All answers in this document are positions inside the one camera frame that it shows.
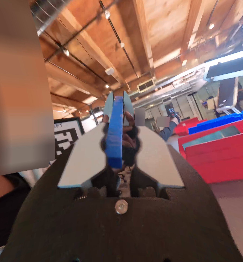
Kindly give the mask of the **black framed marker sign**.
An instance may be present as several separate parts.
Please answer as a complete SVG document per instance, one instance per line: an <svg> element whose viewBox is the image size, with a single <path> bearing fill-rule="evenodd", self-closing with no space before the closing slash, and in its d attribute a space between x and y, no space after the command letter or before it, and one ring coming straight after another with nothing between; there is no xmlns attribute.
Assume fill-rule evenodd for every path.
<svg viewBox="0 0 243 262"><path fill-rule="evenodd" d="M54 120L55 160L84 133L79 117Z"/></svg>

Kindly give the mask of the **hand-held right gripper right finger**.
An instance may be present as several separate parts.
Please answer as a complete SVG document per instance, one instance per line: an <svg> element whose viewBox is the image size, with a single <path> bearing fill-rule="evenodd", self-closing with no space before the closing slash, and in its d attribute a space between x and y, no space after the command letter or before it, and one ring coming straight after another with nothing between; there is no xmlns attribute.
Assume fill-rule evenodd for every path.
<svg viewBox="0 0 243 262"><path fill-rule="evenodd" d="M130 177L131 197L167 197L166 189L184 189L166 142L147 127L139 127L138 131L139 149Z"/></svg>

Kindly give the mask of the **blue storage bin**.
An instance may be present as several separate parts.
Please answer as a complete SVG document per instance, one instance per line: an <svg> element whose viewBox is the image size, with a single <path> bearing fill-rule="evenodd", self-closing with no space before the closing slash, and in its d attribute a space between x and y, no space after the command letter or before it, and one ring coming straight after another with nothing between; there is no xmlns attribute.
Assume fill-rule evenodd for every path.
<svg viewBox="0 0 243 262"><path fill-rule="evenodd" d="M234 123L239 120L243 120L243 111L241 111L240 113L232 113L230 115L221 116L216 119L207 120L205 122L198 123L196 126L190 127L188 129L188 132L189 132L189 135L192 135L192 134L203 132L203 131L213 129L219 126Z"/></svg>

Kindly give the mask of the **blue square plastic tube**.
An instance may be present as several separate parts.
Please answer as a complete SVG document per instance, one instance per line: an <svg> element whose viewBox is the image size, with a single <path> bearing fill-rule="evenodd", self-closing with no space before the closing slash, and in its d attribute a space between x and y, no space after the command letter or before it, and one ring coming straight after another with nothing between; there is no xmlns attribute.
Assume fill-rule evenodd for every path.
<svg viewBox="0 0 243 262"><path fill-rule="evenodd" d="M105 154L111 168L122 168L123 97L114 97L113 109L105 139Z"/></svg>

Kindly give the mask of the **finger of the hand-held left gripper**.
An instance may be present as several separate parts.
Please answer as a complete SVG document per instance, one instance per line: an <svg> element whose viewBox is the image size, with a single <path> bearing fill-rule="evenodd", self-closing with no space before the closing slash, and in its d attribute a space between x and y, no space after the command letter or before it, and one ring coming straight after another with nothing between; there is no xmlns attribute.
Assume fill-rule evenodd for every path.
<svg viewBox="0 0 243 262"><path fill-rule="evenodd" d="M107 96L105 106L104 106L104 111L103 111L103 122L104 123L110 122L112 109L113 109L113 102L114 102L114 94L113 92L110 92Z"/></svg>
<svg viewBox="0 0 243 262"><path fill-rule="evenodd" d="M134 117L134 109L129 95L126 91L123 92L123 126L129 126L129 122L125 113L129 112Z"/></svg>

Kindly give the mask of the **red storage bin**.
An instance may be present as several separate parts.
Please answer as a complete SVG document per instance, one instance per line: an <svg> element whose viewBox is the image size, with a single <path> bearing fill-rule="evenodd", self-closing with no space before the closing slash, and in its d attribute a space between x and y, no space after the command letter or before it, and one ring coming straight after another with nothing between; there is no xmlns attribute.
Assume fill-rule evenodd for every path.
<svg viewBox="0 0 243 262"><path fill-rule="evenodd" d="M180 122L177 127L174 129L174 134L179 137L189 135L189 128L197 126L199 123L203 123L207 121L207 119L199 120L198 117L190 118Z"/></svg>
<svg viewBox="0 0 243 262"><path fill-rule="evenodd" d="M188 142L235 127L238 134L190 145ZM243 180L243 120L178 139L179 152L208 184Z"/></svg>

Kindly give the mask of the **black panel desk lamp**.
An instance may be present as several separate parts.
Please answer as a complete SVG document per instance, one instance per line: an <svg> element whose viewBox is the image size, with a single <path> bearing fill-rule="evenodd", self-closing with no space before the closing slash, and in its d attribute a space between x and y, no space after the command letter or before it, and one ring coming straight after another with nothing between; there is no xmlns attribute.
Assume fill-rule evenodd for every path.
<svg viewBox="0 0 243 262"><path fill-rule="evenodd" d="M209 87L217 87L207 107L219 115L240 113L238 108L238 82L243 87L243 50L206 63L204 80Z"/></svg>

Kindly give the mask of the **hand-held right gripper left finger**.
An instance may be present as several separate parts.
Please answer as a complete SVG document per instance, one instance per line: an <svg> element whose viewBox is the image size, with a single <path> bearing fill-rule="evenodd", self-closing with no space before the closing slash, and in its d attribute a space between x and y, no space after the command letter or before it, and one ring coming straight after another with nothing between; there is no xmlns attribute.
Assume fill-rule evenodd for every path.
<svg viewBox="0 0 243 262"><path fill-rule="evenodd" d="M106 123L100 123L75 142L58 188L80 188L87 193L92 187L105 187L107 196L118 196L119 176L107 166L107 157L102 149L105 126Z"/></svg>

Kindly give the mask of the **person's left hand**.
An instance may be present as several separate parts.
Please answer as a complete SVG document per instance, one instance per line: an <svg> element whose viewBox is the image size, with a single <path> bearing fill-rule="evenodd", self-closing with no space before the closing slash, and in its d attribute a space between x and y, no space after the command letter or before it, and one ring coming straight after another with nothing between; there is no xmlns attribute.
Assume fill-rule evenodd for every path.
<svg viewBox="0 0 243 262"><path fill-rule="evenodd" d="M131 136L129 136L129 132L135 131L135 120L134 120L134 117L128 111L126 111L124 115L126 117L126 120L129 123L129 126L123 126L122 145L124 147L135 149L136 148L136 139L131 138Z"/></svg>

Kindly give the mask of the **large silver air duct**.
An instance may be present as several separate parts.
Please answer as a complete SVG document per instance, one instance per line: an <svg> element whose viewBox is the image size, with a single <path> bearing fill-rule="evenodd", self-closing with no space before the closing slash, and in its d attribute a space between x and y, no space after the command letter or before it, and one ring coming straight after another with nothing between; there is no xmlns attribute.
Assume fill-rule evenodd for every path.
<svg viewBox="0 0 243 262"><path fill-rule="evenodd" d="M30 10L34 19L38 37L58 17L71 0L33 0Z"/></svg>

